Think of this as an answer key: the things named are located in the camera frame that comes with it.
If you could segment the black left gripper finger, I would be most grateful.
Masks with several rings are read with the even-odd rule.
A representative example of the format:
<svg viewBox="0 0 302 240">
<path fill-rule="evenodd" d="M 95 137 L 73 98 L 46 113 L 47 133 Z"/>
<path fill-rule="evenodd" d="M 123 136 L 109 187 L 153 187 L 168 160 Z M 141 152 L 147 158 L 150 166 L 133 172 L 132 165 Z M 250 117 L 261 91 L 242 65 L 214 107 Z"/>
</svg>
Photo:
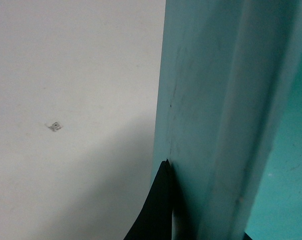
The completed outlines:
<svg viewBox="0 0 302 240">
<path fill-rule="evenodd" d="M 143 207 L 124 237 L 126 240 L 172 239 L 173 173 L 162 161 Z"/>
</svg>

